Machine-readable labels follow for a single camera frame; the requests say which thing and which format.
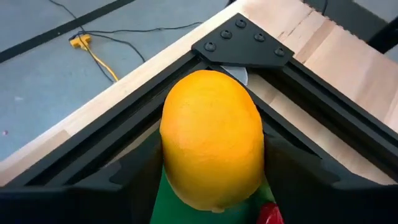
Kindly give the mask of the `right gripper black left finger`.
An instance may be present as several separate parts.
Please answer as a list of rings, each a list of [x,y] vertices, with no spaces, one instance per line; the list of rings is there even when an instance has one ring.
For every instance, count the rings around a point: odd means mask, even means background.
[[[1,223],[149,223],[162,164],[160,136],[150,135],[74,185],[2,188]]]

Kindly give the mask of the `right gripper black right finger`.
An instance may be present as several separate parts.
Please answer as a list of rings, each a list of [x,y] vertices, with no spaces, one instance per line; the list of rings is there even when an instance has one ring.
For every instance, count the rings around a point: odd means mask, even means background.
[[[285,223],[397,223],[397,186],[381,185],[265,137],[265,176]]]

